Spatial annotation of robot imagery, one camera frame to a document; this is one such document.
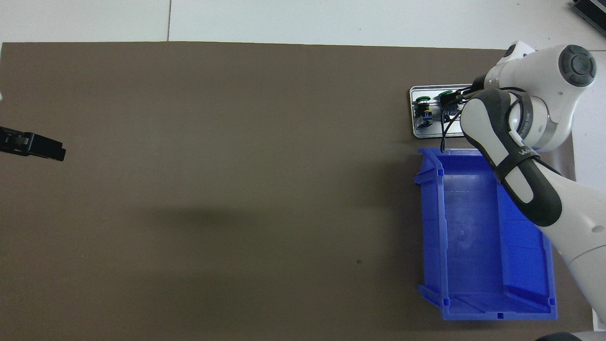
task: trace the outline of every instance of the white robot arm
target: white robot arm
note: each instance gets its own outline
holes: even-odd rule
[[[553,150],[568,137],[579,95],[595,75],[596,62],[582,47],[535,52],[517,42],[474,82],[479,92],[463,108],[461,127],[606,321],[606,198],[562,177],[535,152]],[[583,335],[590,337],[606,340],[606,333]]]

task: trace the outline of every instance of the blue plastic bin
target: blue plastic bin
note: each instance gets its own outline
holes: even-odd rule
[[[477,149],[419,149],[425,284],[444,320],[554,320],[551,244]]]

